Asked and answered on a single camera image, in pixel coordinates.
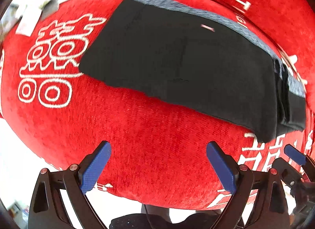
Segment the white floor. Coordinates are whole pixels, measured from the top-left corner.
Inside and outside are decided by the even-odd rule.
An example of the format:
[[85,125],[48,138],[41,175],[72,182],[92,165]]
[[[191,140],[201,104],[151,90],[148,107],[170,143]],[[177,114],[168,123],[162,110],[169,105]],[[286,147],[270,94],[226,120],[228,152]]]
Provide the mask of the white floor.
[[[54,167],[28,149],[6,121],[0,119],[0,198],[6,207],[13,204],[15,200],[29,206],[39,171],[42,168],[56,171]],[[76,229],[81,229],[66,191],[62,192],[62,197],[73,226]],[[87,197],[107,227],[113,218],[140,213],[141,210],[141,204],[136,201],[120,198],[96,189],[88,192]],[[294,199],[288,198],[288,204],[289,212],[291,212],[295,207]],[[251,209],[252,205],[246,207],[243,213],[245,220],[247,220]],[[171,209],[170,217],[173,223],[178,223],[193,213],[193,210]]]

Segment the blue finger pad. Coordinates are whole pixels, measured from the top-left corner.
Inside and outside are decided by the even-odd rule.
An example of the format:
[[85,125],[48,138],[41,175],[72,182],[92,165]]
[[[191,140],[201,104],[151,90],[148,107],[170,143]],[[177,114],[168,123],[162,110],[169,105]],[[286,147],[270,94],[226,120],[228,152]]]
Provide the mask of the blue finger pad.
[[83,194],[93,189],[110,156],[111,144],[106,142],[82,176],[81,191]]
[[215,170],[215,173],[218,175],[221,184],[226,191],[234,194],[236,191],[234,174],[224,161],[224,157],[222,156],[222,153],[220,151],[221,150],[217,150],[212,142],[207,145],[207,157],[213,169]]
[[284,153],[289,156],[293,161],[295,161],[300,166],[306,164],[306,157],[304,154],[299,152],[291,145],[286,145],[284,148]]

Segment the gray fabric edge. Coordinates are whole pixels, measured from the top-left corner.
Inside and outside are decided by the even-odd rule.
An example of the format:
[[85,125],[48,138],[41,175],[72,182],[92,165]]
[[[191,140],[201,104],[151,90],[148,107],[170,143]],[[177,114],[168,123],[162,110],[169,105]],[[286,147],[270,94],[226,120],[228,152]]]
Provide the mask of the gray fabric edge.
[[[231,30],[245,37],[247,40],[249,40],[251,43],[253,43],[257,47],[267,52],[274,61],[275,73],[277,73],[282,79],[282,72],[284,70],[283,68],[284,65],[281,59],[277,56],[277,54],[267,44],[265,44],[256,34],[251,32],[247,28],[241,26],[240,24],[234,22],[233,20],[225,18],[224,16],[218,15],[210,11],[205,11],[205,10],[190,7],[188,5],[179,3],[174,0],[134,0],[134,1],[141,2],[146,5],[152,5],[158,8],[162,8],[162,9],[195,15],[198,17],[212,20],[214,22],[220,23],[230,28]],[[294,93],[297,96],[305,98],[305,92],[304,92],[304,88],[301,82],[299,82],[297,79],[295,79],[294,77],[290,75],[290,77],[288,77],[287,83],[289,85],[290,92]]]

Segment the red cushion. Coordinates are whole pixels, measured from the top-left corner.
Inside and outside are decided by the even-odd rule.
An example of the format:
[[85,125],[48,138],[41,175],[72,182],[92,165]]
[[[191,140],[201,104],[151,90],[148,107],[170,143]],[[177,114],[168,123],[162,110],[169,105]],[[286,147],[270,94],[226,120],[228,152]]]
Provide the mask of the red cushion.
[[[286,158],[286,144],[312,151],[307,149],[312,146],[312,140],[307,145],[314,121],[311,110],[304,132],[258,144],[243,127],[137,91],[109,87],[79,73],[82,52],[121,1],[71,0],[40,21],[31,37],[16,35],[15,27],[5,39],[3,115],[38,156],[66,169],[107,140],[112,155],[98,181],[99,189],[142,203],[201,210],[223,207],[229,198],[207,160],[208,142],[217,141],[236,161],[257,170],[269,169],[278,156]],[[210,0],[177,1],[239,20],[236,13]],[[243,24],[278,54],[255,25],[247,20]],[[71,28],[62,32],[67,26]],[[281,21],[268,26],[282,34]]]

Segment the red screw head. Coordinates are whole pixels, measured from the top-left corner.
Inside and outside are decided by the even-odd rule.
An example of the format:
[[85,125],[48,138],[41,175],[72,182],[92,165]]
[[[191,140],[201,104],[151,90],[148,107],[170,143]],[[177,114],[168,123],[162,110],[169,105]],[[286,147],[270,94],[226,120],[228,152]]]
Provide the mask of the red screw head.
[[46,169],[46,168],[43,168],[43,169],[40,171],[41,174],[45,174],[46,172],[47,172],[47,169]]
[[70,170],[71,171],[75,171],[75,170],[77,170],[78,169],[78,165],[77,164],[72,164],[71,166],[70,166]]
[[248,167],[247,167],[245,164],[241,164],[241,165],[239,166],[239,169],[240,169],[241,171],[246,171],[246,170],[248,170]]
[[277,173],[278,173],[278,171],[276,169],[274,169],[274,168],[270,169],[269,171],[273,175],[277,175]]

